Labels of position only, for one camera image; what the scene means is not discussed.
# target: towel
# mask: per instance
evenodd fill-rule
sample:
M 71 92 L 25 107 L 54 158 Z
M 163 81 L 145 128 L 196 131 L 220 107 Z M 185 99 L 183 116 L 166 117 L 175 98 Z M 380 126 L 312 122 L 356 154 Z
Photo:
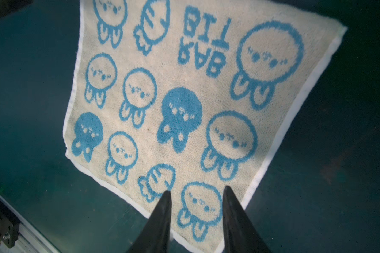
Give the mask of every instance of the towel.
M 341 43 L 338 21 L 260 0 L 81 0 L 66 156 L 145 217 L 224 248 L 222 193 L 246 208 Z

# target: blue print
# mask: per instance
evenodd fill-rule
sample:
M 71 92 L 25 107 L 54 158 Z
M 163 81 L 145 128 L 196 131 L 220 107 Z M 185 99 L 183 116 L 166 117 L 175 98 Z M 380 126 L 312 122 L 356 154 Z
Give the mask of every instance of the blue print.
M 215 115 L 207 125 L 206 135 L 208 147 L 201 156 L 201 168 L 204 172 L 217 168 L 222 181 L 232 180 L 238 164 L 251 158 L 258 146 L 252 122 L 235 111 Z
M 179 55 L 177 57 L 177 63 L 181 65 L 185 65 L 190 61 L 190 50 L 194 46 L 194 64 L 197 70 L 206 65 L 210 55 L 211 58 L 209 60 L 206 75 L 211 78 L 217 78 L 221 73 L 222 68 L 226 65 L 226 56 L 223 52 L 218 50 L 227 51 L 229 49 L 229 44 L 225 41 L 225 37 L 227 35 L 229 26 L 231 24 L 231 18 L 227 19 L 226 25 L 223 27 L 220 38 L 217 38 L 211 42 L 211 45 L 216 49 L 212 52 L 212 48 L 208 48 L 208 43 L 210 42 L 210 38 L 208 37 L 208 32 L 212 26 L 217 22 L 217 18 L 215 18 L 212 14 L 204 13 L 203 19 L 205 20 L 204 31 L 202 34 L 199 34 L 196 38 L 201 43 L 204 44 L 204 48 L 200 52 L 199 43 L 194 41 L 189 41 L 187 44 L 184 43 L 184 37 L 187 37 L 187 40 L 192 40 L 196 35 L 197 27 L 201 21 L 200 10 L 197 7 L 188 5 L 186 7 L 184 13 L 184 27 L 183 34 L 184 36 L 180 38 L 179 44 Z
M 152 167 L 146 176 L 138 179 L 142 196 L 148 203 L 162 197 L 164 191 L 171 191 L 176 180 L 176 170 L 167 164 Z
M 106 91 L 117 79 L 117 67 L 110 55 L 99 53 L 91 58 L 86 69 L 85 99 L 91 103 L 95 99 L 98 108 L 106 102 Z
M 103 125 L 100 119 L 92 113 L 83 113 L 75 124 L 76 138 L 72 142 L 72 153 L 79 156 L 83 152 L 87 162 L 90 162 L 94 147 L 103 140 Z
M 141 24 L 134 28 L 137 48 L 147 56 L 152 46 L 166 36 L 170 24 L 169 0 L 147 0 L 141 13 Z
M 208 13 L 204 13 L 203 18 L 205 19 L 204 34 L 198 36 L 198 40 L 208 43 L 210 39 L 208 38 L 208 30 L 210 29 L 211 24 L 215 24 L 217 19 Z
M 127 2 L 125 0 L 93 0 L 94 12 L 98 18 L 97 33 L 101 44 L 109 39 L 117 48 L 122 39 L 122 26 L 127 21 Z
M 137 163 L 137 144 L 126 132 L 115 132 L 110 136 L 107 149 L 106 175 L 116 174 L 117 183 L 122 185 L 127 181 L 129 169 Z
M 275 41 L 265 43 L 267 37 Z M 303 39 L 291 24 L 269 21 L 255 26 L 239 42 L 239 72 L 231 83 L 231 98 L 239 100 L 250 93 L 252 108 L 265 108 L 276 84 L 294 74 L 303 56 Z
M 196 28 L 200 23 L 200 11 L 197 7 L 187 6 L 184 13 L 184 35 L 193 38 L 196 34 Z
M 174 88 L 163 98 L 162 115 L 157 141 L 163 144 L 173 138 L 173 149 L 181 153 L 186 147 L 189 133 L 201 124 L 203 107 L 191 90 Z
M 188 183 L 182 191 L 182 205 L 177 225 L 180 228 L 192 225 L 196 242 L 204 241 L 208 228 L 216 226 L 223 217 L 221 193 L 206 183 Z
M 207 52 L 204 54 L 200 53 L 198 51 L 198 42 L 196 43 L 195 47 L 194 47 L 194 56 L 195 56 L 195 60 L 196 60 L 196 69 L 199 69 L 201 67 L 204 66 L 204 64 L 207 62 L 208 60 L 208 57 L 210 56 L 210 53 L 211 53 L 211 48 L 208 48 L 207 49 Z
M 119 117 L 122 121 L 132 118 L 135 128 L 140 128 L 145 120 L 145 111 L 156 99 L 156 81 L 149 70 L 135 68 L 124 78 L 122 84 L 122 102 Z
M 192 48 L 194 46 L 194 42 L 184 44 L 183 39 L 184 39 L 183 37 L 180 38 L 179 57 L 177 58 L 177 62 L 179 64 L 182 64 L 182 65 L 189 62 L 189 60 L 190 60 L 190 48 Z
M 227 24 L 224 26 L 220 38 L 216 39 L 216 40 L 213 40 L 211 42 L 211 45 L 216 46 L 216 47 L 220 47 L 220 48 L 223 48 L 223 49 L 226 49 L 226 50 L 229 49 L 229 44 L 228 44 L 228 42 L 225 41 L 225 36 L 227 35 L 228 28 L 229 28 L 230 24 L 231 24 L 231 18 L 228 18 L 227 19 Z
M 217 78 L 221 73 L 221 69 L 225 66 L 226 63 L 227 58 L 225 55 L 221 52 L 214 51 L 206 70 L 207 76 Z

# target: dark green table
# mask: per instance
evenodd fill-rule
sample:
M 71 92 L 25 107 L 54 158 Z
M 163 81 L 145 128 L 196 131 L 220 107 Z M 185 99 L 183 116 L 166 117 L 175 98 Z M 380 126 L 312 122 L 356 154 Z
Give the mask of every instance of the dark green table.
M 380 2 L 287 2 L 349 30 L 247 214 L 274 253 L 380 252 Z M 78 36 L 78 1 L 0 20 L 0 194 L 61 252 L 124 252 L 147 220 L 64 155 Z

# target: blue outline character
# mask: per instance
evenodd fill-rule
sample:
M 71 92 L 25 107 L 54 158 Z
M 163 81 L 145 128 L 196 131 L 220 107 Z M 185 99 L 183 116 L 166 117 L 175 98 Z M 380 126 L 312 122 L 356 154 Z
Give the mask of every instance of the blue outline character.
M 239 42 L 239 72 L 231 83 L 231 98 L 239 100 L 250 93 L 252 108 L 262 110 L 276 84 L 294 74 L 303 55 L 303 39 L 291 24 L 268 21 L 255 26 Z
M 189 134 L 201 124 L 203 107 L 191 90 L 174 88 L 163 98 L 162 115 L 157 141 L 164 144 L 173 138 L 173 149 L 176 153 L 181 153 L 186 147 Z
M 176 170 L 167 164 L 152 167 L 146 176 L 138 179 L 142 196 L 148 203 L 162 197 L 164 191 L 171 191 L 176 180 Z
M 100 44 L 109 39 L 114 49 L 122 39 L 122 27 L 127 21 L 128 11 L 125 0 L 93 0 L 94 12 L 98 18 L 97 33 Z
M 106 174 L 116 174 L 117 183 L 122 185 L 127 181 L 129 169 L 137 163 L 137 144 L 126 132 L 115 132 L 110 136 L 107 150 L 109 158 L 106 162 Z
M 238 164 L 255 154 L 258 135 L 252 122 L 243 114 L 223 111 L 215 115 L 206 129 L 208 147 L 201 155 L 204 172 L 218 169 L 222 181 L 232 180 L 238 172 Z
M 157 95 L 156 81 L 149 70 L 135 68 L 124 78 L 122 84 L 124 101 L 119 110 L 122 121 L 132 118 L 135 128 L 141 128 L 145 120 L 145 111 L 155 102 Z
M 86 69 L 85 99 L 91 103 L 93 98 L 98 108 L 106 103 L 107 90 L 117 79 L 117 66 L 109 54 L 99 53 L 91 58 Z
M 188 183 L 182 191 L 182 205 L 177 215 L 177 225 L 180 228 L 192 225 L 196 242 L 204 241 L 208 228 L 216 226 L 223 217 L 221 193 L 206 183 Z
M 142 8 L 141 24 L 134 28 L 137 48 L 147 56 L 152 46 L 165 38 L 170 24 L 170 1 L 147 0 Z
M 75 124 L 76 138 L 72 142 L 72 154 L 79 156 L 83 152 L 87 162 L 90 162 L 93 149 L 103 141 L 103 125 L 100 119 L 92 113 L 83 113 Z

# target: cartoon character print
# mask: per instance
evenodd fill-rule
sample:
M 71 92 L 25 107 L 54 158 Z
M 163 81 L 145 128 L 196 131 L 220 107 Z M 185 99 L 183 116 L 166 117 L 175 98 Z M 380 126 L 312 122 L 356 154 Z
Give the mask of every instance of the cartoon character print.
M 170 24 L 170 1 L 147 0 L 141 13 L 141 24 L 134 29 L 137 48 L 147 56 L 152 46 L 166 36 Z
M 239 72 L 231 83 L 231 98 L 250 94 L 252 108 L 262 110 L 270 103 L 276 84 L 295 73 L 303 55 L 302 37 L 291 24 L 273 20 L 255 26 L 239 42 Z
M 177 225 L 183 229 L 191 225 L 196 242 L 204 241 L 208 228 L 216 226 L 223 217 L 221 193 L 203 182 L 191 182 L 183 188 L 182 205 Z
M 176 153 L 181 153 L 186 147 L 189 134 L 201 124 L 203 107 L 191 90 L 174 88 L 163 98 L 162 115 L 157 140 L 163 144 L 173 138 L 173 149 Z
M 117 183 L 124 184 L 128 171 L 137 163 L 138 148 L 134 139 L 126 132 L 115 132 L 110 136 L 106 162 L 107 176 L 116 175 Z
M 76 138 L 72 142 L 72 154 L 83 156 L 90 162 L 93 149 L 103 140 L 103 125 L 100 119 L 92 113 L 83 113 L 75 124 Z
M 106 92 L 117 79 L 117 67 L 109 54 L 99 53 L 91 58 L 86 68 L 85 99 L 91 103 L 94 99 L 98 108 L 106 103 Z
M 156 99 L 157 86 L 153 75 L 145 68 L 135 68 L 124 79 L 122 86 L 124 101 L 119 117 L 122 121 L 132 118 L 135 128 L 141 128 L 145 111 Z
M 223 111 L 215 115 L 207 125 L 208 147 L 201 156 L 204 172 L 218 170 L 222 181 L 232 180 L 238 172 L 238 164 L 255 154 L 258 135 L 252 122 L 243 114 Z
M 94 12 L 98 18 L 97 33 L 101 44 L 111 41 L 115 49 L 121 43 L 122 27 L 127 21 L 128 11 L 125 0 L 93 0 Z
M 158 164 L 152 167 L 146 176 L 138 179 L 141 195 L 148 203 L 162 197 L 165 191 L 171 191 L 176 180 L 176 169 L 171 165 Z

